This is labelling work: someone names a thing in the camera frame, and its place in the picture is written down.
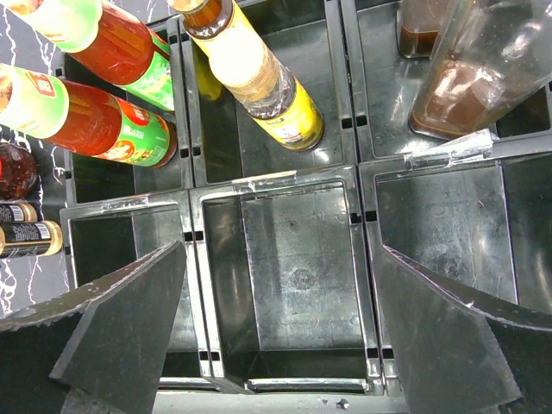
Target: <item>black countertop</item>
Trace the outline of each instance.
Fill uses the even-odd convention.
[[[166,0],[110,0],[140,18],[155,22],[174,13]],[[60,50],[30,26],[0,6],[0,61],[52,74],[60,62]],[[44,219],[60,221],[66,207],[63,152],[45,141],[27,138],[3,128],[2,139],[30,149],[40,164],[41,182],[28,197]],[[63,253],[49,257],[0,260],[0,317],[59,296],[69,290]]]

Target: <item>storage bin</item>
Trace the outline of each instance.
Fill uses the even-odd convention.
[[[70,289],[125,267],[169,242],[185,244],[184,284],[161,388],[215,391],[199,293],[187,191],[134,196],[61,211]]]
[[[209,90],[207,84],[216,80],[206,56],[187,41],[185,78],[196,187],[357,162],[337,0],[253,0],[241,2],[240,7],[322,111],[325,132],[310,151],[293,152],[281,147],[226,89],[218,98],[204,92]]]
[[[408,117],[430,61],[408,60],[398,54],[398,3],[379,0],[342,0],[354,96],[354,120],[362,161],[416,152],[446,141],[419,135]],[[490,126],[501,140],[524,142],[552,134],[550,87]]]
[[[179,150],[177,150],[172,160],[161,168],[133,167],[128,164],[84,157],[66,151],[66,192],[68,205],[157,191],[176,191],[192,187],[193,179],[181,50],[182,38],[187,35],[183,34],[184,30],[178,16],[150,25],[150,28],[161,38],[169,41],[171,46],[174,113],[166,113],[103,81],[66,54],[62,57],[62,66],[56,70],[56,76],[65,77],[67,80],[80,84],[96,86],[163,116],[167,121],[174,123],[176,126]]]
[[[191,191],[214,380],[383,392],[353,166]]]
[[[378,300],[379,280],[386,277],[380,272],[384,245],[497,298],[552,312],[547,287],[552,159],[512,157],[507,147],[516,147],[506,144],[493,149],[496,159],[449,168],[412,170],[402,157],[360,165],[388,384],[396,368]],[[392,384],[389,390],[393,393]]]

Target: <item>bottle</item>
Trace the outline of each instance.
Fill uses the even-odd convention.
[[[0,223],[0,259],[50,256],[61,250],[61,227],[54,222]]]
[[[411,128],[447,140],[487,128],[552,73],[549,0],[460,0],[412,106]]]
[[[38,215],[29,203],[0,204],[0,223],[36,222]]]
[[[17,145],[0,143],[0,199],[24,198],[33,190],[37,180],[38,167],[33,155]]]
[[[174,155],[171,123],[109,93],[0,65],[0,123],[73,151],[136,166],[163,166]]]
[[[184,14],[184,28],[207,56],[228,28],[248,28],[251,23],[234,0],[168,0]]]
[[[229,28],[218,37],[210,57],[215,77],[280,145],[294,151],[315,147],[323,117],[289,69],[247,28]]]
[[[104,80],[174,110],[169,46],[107,0],[0,0]]]
[[[403,0],[398,13],[398,51],[406,58],[429,58],[450,0]]]

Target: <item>black plastic bin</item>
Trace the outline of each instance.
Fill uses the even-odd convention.
[[[170,242],[187,264],[160,388],[216,391],[210,377],[187,191],[119,198],[61,211],[69,288],[125,267]]]
[[[396,14],[399,3],[342,0],[354,120],[362,161],[416,152],[446,141],[415,134],[408,116],[430,61],[398,54]],[[550,135],[552,93],[549,85],[491,125],[501,140],[530,140]]]
[[[293,152],[264,132],[216,83],[199,48],[184,44],[196,187],[267,173],[354,164],[351,102],[337,0],[249,0],[240,6],[280,61],[288,66],[323,112],[325,133],[316,148]]]
[[[177,150],[174,158],[161,168],[132,167],[127,164],[84,157],[66,151],[66,191],[67,204],[70,206],[136,194],[176,191],[192,187],[193,179],[181,48],[182,38],[187,35],[182,35],[183,29],[179,16],[150,25],[150,28],[161,38],[169,41],[171,46],[174,113],[166,113],[103,81],[66,54],[63,55],[63,65],[56,71],[56,75],[80,84],[96,86],[163,116],[176,126],[179,150]]]

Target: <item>bottle cap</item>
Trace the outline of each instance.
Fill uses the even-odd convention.
[[[22,16],[35,13],[35,11],[41,5],[40,0],[1,0],[0,3],[2,3],[14,13]]]
[[[183,13],[189,13],[195,9],[198,9],[205,0],[168,0],[169,5],[178,11]]]
[[[210,68],[237,99],[254,102],[273,91],[280,63],[256,32],[228,28],[213,43]]]

